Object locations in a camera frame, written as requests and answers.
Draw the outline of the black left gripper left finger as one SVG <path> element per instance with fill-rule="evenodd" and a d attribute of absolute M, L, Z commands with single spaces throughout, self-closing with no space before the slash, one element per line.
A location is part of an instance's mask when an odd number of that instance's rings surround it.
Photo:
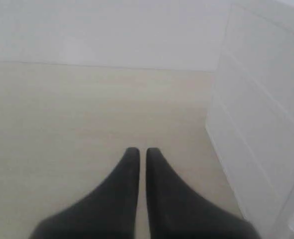
<path fill-rule="evenodd" d="M 140 152 L 129 147 L 109 176 L 69 208 L 41 221 L 32 239 L 133 239 Z"/>

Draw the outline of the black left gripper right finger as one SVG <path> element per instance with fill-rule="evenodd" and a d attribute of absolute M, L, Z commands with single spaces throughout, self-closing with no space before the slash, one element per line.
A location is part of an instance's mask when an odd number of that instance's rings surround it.
<path fill-rule="evenodd" d="M 146 197 L 152 239 L 257 239 L 241 219 L 203 198 L 170 166 L 159 148 L 146 154 Z"/>

